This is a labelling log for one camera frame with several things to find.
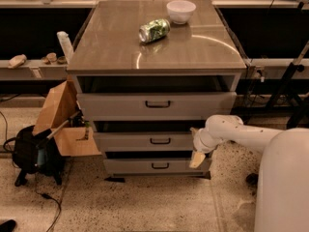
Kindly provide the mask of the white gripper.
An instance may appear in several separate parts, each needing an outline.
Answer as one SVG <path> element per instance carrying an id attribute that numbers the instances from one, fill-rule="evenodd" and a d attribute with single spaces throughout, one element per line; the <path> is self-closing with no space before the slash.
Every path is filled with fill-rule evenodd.
<path id="1" fill-rule="evenodd" d="M 217 147 L 219 139 L 213 137 L 206 129 L 190 128 L 190 131 L 193 137 L 193 146 L 196 151 L 192 152 L 189 167 L 197 168 L 204 161 L 205 154 L 213 151 Z"/>

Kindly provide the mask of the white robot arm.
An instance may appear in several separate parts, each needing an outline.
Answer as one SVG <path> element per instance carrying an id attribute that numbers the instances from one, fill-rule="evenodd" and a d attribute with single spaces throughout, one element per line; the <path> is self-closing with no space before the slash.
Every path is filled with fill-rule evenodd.
<path id="1" fill-rule="evenodd" d="M 236 115 L 212 115 L 192 128 L 196 168 L 226 141 L 262 154 L 254 232 L 309 232 L 309 130 L 276 130 L 245 125 Z"/>

